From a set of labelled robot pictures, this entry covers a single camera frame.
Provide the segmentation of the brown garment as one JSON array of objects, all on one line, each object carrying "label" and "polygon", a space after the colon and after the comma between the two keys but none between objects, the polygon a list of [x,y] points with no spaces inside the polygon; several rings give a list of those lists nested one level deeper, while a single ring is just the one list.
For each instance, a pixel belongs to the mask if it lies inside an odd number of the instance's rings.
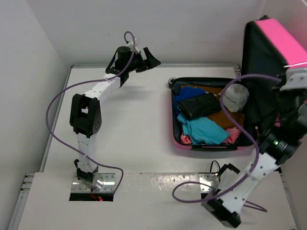
[{"label": "brown garment", "polygon": [[[206,92],[213,93],[217,96],[217,99],[220,98],[220,93],[222,92],[222,88],[216,88],[216,87],[208,87],[208,86],[199,86],[199,85],[186,85],[186,86],[181,86],[180,92],[186,87],[190,88],[196,88],[196,89],[202,89]],[[238,111],[238,112],[231,112],[228,109],[226,110],[229,115],[241,126],[244,124],[244,119],[245,115],[243,112]],[[230,121],[230,119],[226,116],[226,114],[223,111],[214,113],[212,115],[207,116],[208,119],[214,121],[217,125],[222,127],[223,129],[229,129],[233,128],[234,124]]]}]

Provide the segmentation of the royal blue garment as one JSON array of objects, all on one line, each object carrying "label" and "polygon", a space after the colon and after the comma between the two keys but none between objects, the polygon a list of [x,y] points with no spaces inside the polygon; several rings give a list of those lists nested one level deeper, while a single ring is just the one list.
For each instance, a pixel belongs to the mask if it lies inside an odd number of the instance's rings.
[{"label": "royal blue garment", "polygon": [[189,98],[193,98],[193,97],[200,96],[200,95],[204,95],[204,94],[207,94],[207,92],[205,90],[197,88],[197,87],[186,86],[186,87],[180,89],[179,94],[176,95],[174,100],[173,100],[173,108],[174,108],[176,114],[177,115],[180,114],[180,111],[177,108],[177,103],[179,101],[189,99]]}]

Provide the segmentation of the black leather pouch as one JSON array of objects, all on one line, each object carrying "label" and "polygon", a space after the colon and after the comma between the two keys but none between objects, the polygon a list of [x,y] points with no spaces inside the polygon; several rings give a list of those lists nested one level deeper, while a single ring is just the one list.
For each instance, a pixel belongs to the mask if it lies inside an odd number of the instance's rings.
[{"label": "black leather pouch", "polygon": [[212,93],[179,101],[177,108],[187,120],[207,117],[221,111],[220,102]]}]

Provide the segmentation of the light blue shirt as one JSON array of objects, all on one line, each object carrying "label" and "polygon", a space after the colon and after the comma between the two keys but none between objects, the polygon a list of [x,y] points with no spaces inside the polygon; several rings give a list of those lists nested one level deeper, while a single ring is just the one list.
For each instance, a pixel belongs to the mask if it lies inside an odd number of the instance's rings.
[{"label": "light blue shirt", "polygon": [[230,136],[227,131],[206,117],[188,120],[179,114],[177,120],[182,126],[183,135],[189,136],[192,144],[219,145]]}]

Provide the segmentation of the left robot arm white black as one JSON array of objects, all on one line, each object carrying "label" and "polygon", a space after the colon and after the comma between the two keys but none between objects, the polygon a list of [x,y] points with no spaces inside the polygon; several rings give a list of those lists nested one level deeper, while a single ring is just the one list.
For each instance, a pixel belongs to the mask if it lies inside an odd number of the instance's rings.
[{"label": "left robot arm white black", "polygon": [[103,81],[72,98],[70,125],[76,134],[79,151],[85,154],[75,161],[77,177],[93,190],[98,191],[105,184],[98,172],[98,164],[92,161],[96,154],[96,134],[102,127],[103,101],[123,86],[130,72],[144,72],[161,64],[147,47],[143,51],[146,58],[142,58],[139,50],[133,51],[132,47],[118,47],[106,68]]}]

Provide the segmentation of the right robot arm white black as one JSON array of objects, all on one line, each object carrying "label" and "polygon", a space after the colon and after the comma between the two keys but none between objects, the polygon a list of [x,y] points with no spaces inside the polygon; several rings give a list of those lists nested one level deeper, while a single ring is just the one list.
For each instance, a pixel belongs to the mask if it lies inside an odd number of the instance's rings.
[{"label": "right robot arm white black", "polygon": [[278,102],[279,125],[272,125],[258,138],[253,159],[231,183],[231,190],[218,193],[217,199],[203,202],[202,206],[225,227],[241,224],[240,212],[247,199],[271,172],[293,156],[307,133],[307,75],[295,73],[286,77],[284,85],[274,87]]}]

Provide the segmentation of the pink patterned garment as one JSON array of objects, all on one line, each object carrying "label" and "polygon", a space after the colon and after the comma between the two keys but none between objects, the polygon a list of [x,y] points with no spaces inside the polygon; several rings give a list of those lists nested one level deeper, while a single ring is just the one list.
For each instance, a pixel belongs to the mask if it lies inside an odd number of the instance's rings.
[{"label": "pink patterned garment", "polygon": [[[229,136],[223,141],[224,144],[234,144],[241,134],[241,130],[237,127],[229,128],[226,131],[229,133]],[[192,144],[190,137],[187,135],[181,135],[180,140],[183,144]]]}]

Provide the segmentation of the white drawstring bag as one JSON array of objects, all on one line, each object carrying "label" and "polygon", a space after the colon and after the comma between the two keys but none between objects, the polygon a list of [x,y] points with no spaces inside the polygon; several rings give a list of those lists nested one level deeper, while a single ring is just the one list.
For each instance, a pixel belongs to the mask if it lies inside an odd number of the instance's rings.
[{"label": "white drawstring bag", "polygon": [[248,89],[241,84],[230,85],[223,96],[224,106],[235,113],[243,110],[249,98]]}]

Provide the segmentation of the pink suitcase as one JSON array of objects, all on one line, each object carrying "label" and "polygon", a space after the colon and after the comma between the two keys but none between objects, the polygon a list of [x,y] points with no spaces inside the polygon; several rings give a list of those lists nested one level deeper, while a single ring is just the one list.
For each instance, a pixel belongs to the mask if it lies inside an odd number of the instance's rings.
[{"label": "pink suitcase", "polygon": [[[172,123],[175,142],[189,150],[233,151],[252,145],[258,141],[260,134],[275,125],[277,118],[277,100],[273,88],[281,82],[279,75],[288,69],[307,68],[307,51],[276,20],[262,17],[247,23],[244,34],[241,75],[233,82],[228,78],[193,78],[182,77],[169,80],[172,100]],[[241,126],[226,111],[223,96],[232,84],[241,84],[248,89],[249,98],[241,112],[244,124]],[[241,130],[234,144],[183,144],[180,140],[182,126],[177,120],[173,100],[179,94],[181,86],[199,85],[222,88],[218,99],[223,111],[230,121]]]}]

